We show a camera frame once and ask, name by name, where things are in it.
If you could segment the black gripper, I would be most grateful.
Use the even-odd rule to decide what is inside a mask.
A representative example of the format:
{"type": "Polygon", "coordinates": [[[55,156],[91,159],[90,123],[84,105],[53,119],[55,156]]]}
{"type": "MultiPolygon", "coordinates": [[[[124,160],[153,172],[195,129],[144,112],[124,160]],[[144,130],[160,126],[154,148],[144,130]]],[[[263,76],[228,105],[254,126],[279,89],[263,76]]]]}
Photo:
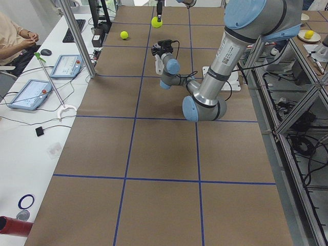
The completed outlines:
{"type": "Polygon", "coordinates": [[[158,15],[157,22],[161,22],[162,8],[163,8],[163,0],[157,0],[157,4],[156,4],[156,12],[158,15]]]}
{"type": "Polygon", "coordinates": [[[151,53],[153,56],[158,55],[161,57],[165,53],[171,53],[171,45],[160,46],[159,44],[154,44],[151,48],[151,53]]]}

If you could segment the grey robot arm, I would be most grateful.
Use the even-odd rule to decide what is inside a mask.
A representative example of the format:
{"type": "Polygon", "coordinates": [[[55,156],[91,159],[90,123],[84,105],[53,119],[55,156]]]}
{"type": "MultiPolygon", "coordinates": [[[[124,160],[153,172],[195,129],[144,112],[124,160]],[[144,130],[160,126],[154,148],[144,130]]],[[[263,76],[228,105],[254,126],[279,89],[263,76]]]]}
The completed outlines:
{"type": "Polygon", "coordinates": [[[179,73],[173,56],[172,40],[158,41],[151,49],[156,60],[160,86],[185,87],[190,95],[182,102],[185,119],[212,121],[224,116],[226,101],[219,96],[247,46],[260,38],[263,42],[296,36],[301,26],[302,1],[229,1],[224,11],[224,35],[216,56],[201,83],[192,75],[179,73]]]}
{"type": "MultiPolygon", "coordinates": [[[[178,3],[183,3],[187,8],[191,8],[196,4],[196,0],[176,0],[178,3]]],[[[162,9],[164,5],[164,0],[157,0],[156,4],[156,17],[157,22],[161,22],[162,9]]]]}

